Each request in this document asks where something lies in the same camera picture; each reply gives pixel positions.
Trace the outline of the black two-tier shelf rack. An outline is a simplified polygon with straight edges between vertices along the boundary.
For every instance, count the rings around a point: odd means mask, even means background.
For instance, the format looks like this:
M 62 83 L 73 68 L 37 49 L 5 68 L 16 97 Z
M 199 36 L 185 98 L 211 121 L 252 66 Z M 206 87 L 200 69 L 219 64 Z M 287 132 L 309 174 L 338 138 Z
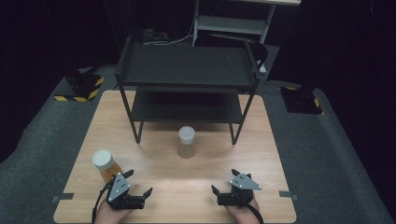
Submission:
M 115 78 L 134 139 L 146 122 L 226 123 L 235 144 L 261 79 L 248 43 L 239 48 L 125 41 Z

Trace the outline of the grey metal stand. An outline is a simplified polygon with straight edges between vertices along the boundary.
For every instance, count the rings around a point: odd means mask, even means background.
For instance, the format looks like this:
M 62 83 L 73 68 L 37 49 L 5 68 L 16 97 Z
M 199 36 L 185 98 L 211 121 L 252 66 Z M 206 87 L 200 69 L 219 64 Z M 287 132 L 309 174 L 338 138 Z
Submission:
M 260 20 L 237 19 L 217 16 L 206 16 L 200 14 L 200 0 L 194 0 L 194 21 L 193 21 L 193 35 L 192 44 L 198 38 L 200 30 L 203 31 L 216 31 L 237 34 L 259 35 L 259 42 L 264 43 L 276 6 L 294 6 L 300 5 L 302 0 L 235 0 L 237 2 L 250 2 L 258 4 L 266 4 L 269 6 L 266 18 Z

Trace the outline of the jar with orange contents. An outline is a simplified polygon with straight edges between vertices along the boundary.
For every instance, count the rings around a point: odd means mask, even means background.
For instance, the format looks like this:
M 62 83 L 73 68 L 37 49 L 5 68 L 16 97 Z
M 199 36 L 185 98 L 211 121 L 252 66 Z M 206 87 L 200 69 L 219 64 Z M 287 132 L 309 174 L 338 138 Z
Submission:
M 113 159 L 111 152 L 107 149 L 96 151 L 92 155 L 92 163 L 98 169 L 105 182 L 108 182 L 113 175 L 122 172 L 120 166 Z

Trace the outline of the black power strip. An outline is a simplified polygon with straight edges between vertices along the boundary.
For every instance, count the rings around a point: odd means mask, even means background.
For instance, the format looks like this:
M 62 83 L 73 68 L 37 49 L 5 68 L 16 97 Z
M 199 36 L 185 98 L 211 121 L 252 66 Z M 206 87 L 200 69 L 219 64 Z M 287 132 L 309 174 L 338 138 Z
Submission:
M 143 31 L 143 42 L 167 42 L 169 36 L 167 33 L 156 32 L 152 29 L 145 29 Z

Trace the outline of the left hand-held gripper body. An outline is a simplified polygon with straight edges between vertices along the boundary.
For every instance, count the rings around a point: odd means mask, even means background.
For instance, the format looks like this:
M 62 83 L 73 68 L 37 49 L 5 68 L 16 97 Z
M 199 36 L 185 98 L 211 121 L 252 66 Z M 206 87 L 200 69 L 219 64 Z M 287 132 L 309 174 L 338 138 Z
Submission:
M 145 200 L 142 196 L 131 196 L 129 190 L 131 183 L 124 178 L 123 174 L 118 173 L 114 178 L 106 202 L 116 210 L 143 209 Z

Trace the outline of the jar with pale contents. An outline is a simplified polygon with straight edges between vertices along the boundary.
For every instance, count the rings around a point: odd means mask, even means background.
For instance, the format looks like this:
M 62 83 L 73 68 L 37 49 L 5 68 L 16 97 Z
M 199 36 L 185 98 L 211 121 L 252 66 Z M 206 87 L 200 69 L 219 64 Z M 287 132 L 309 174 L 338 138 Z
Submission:
M 179 129 L 178 137 L 178 155 L 184 159 L 191 158 L 194 155 L 195 130 L 191 126 L 183 126 Z

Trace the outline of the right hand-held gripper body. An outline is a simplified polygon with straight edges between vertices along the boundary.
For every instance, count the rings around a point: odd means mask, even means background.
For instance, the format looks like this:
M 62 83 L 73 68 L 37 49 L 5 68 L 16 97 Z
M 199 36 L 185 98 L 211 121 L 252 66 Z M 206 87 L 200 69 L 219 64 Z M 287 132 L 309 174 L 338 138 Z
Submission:
M 256 183 L 251 175 L 239 173 L 230 181 L 231 189 L 221 193 L 217 190 L 218 205 L 245 206 L 253 200 L 253 191 L 262 190 L 262 186 Z

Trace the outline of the person's right hand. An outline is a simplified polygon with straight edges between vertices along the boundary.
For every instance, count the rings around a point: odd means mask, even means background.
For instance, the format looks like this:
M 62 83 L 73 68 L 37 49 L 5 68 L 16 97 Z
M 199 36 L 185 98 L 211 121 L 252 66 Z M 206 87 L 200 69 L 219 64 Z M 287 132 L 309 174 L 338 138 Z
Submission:
M 225 209 L 233 216 L 237 224 L 260 224 L 259 219 L 250 210 L 253 207 L 257 212 L 260 211 L 260 207 L 255 198 L 253 198 L 248 206 L 238 208 L 236 206 L 226 205 Z

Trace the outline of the person's left hand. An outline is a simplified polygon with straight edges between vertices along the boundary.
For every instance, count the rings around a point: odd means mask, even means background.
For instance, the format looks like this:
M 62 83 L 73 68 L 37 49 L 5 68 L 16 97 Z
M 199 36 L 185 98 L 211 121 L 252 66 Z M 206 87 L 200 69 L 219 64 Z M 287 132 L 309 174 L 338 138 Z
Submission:
M 120 224 L 134 209 L 116 210 L 106 201 L 102 201 L 96 213 L 93 224 Z

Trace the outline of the grey tape marker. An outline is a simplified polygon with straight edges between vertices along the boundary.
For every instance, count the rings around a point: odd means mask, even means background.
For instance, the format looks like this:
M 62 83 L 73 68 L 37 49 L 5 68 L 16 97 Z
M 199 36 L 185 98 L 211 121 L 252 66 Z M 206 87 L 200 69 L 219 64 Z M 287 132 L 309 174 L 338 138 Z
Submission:
M 61 200 L 72 200 L 74 197 L 74 193 L 62 193 L 59 195 L 54 195 L 52 196 L 51 201 L 53 203 L 58 203 Z
M 292 192 L 285 191 L 285 190 L 280 190 L 279 191 L 279 197 L 291 198 L 295 202 L 300 200 L 298 194 L 293 194 Z

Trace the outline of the black yellow-striped stand base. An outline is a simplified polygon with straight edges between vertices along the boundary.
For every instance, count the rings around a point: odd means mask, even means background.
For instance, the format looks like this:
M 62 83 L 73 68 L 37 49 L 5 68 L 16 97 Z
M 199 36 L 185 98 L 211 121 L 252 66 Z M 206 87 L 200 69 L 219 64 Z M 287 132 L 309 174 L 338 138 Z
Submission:
M 90 101 L 97 95 L 104 80 L 104 77 L 96 74 L 64 77 L 54 91 L 54 99 L 59 102 Z

